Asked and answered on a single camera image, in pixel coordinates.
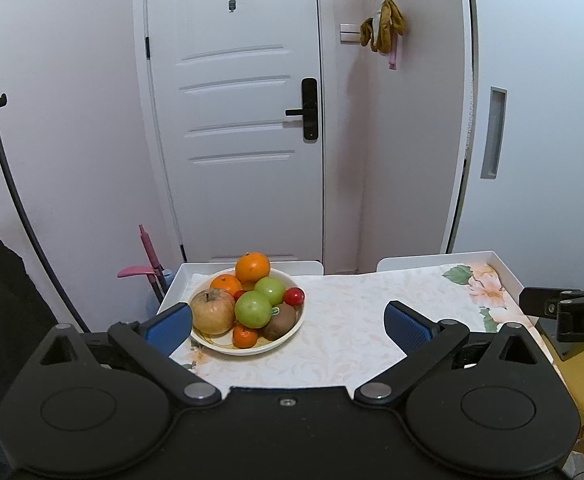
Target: bowl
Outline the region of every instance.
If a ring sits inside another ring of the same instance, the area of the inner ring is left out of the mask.
[[[206,290],[210,288],[210,283],[214,280],[217,276],[221,274],[232,274],[234,275],[234,268],[222,270],[221,272],[217,272],[210,276],[207,280],[202,282],[187,298],[188,304],[192,301],[192,298],[200,293],[202,290]],[[270,276],[272,278],[277,278],[278,280],[285,285],[286,289],[297,286],[292,277],[289,274],[281,272],[280,270],[271,269]],[[264,352],[269,352],[270,350],[274,350],[277,346],[282,345],[285,341],[290,339],[298,330],[301,328],[301,324],[305,319],[305,305],[301,305],[296,307],[296,324],[292,327],[287,334],[278,338],[276,341],[270,341],[265,339],[263,336],[259,336],[258,341],[252,348],[237,348],[232,344],[232,329],[228,332],[221,334],[221,335],[210,335],[200,332],[196,328],[192,327],[192,333],[190,334],[191,338],[194,339],[197,343],[210,348],[216,352],[220,352],[221,354],[226,355],[256,355],[256,354],[263,354]]]

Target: black door lock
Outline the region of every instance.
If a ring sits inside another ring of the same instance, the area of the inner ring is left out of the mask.
[[[306,77],[301,81],[303,108],[286,110],[287,116],[303,116],[303,137],[305,140],[319,138],[319,104],[316,79]]]

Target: door panel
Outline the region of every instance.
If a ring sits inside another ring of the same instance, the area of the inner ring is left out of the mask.
[[[148,0],[166,170],[190,261],[247,251],[321,260],[322,139],[301,81],[320,80],[316,0]]]
[[[525,285],[584,286],[584,0],[476,0],[476,19],[476,128],[454,251],[494,250]],[[507,98],[490,179],[493,87]]]

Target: orange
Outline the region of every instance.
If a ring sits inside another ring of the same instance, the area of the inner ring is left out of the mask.
[[[237,348],[252,348],[256,345],[259,333],[251,328],[246,328],[242,324],[237,325],[232,330],[232,343]]]
[[[235,272],[241,282],[256,283],[270,274],[270,261],[265,254],[247,253],[236,263]]]
[[[217,276],[212,283],[210,283],[210,288],[220,288],[226,292],[229,292],[231,296],[234,295],[235,292],[242,290],[243,285],[241,282],[233,276],[232,274],[221,274]]]

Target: screw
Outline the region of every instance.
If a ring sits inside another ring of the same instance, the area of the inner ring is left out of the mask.
[[[392,388],[385,383],[367,383],[361,386],[360,391],[368,399],[385,399],[392,393]]]
[[[192,383],[188,384],[183,393],[191,399],[207,399],[216,393],[216,388],[208,383]]]

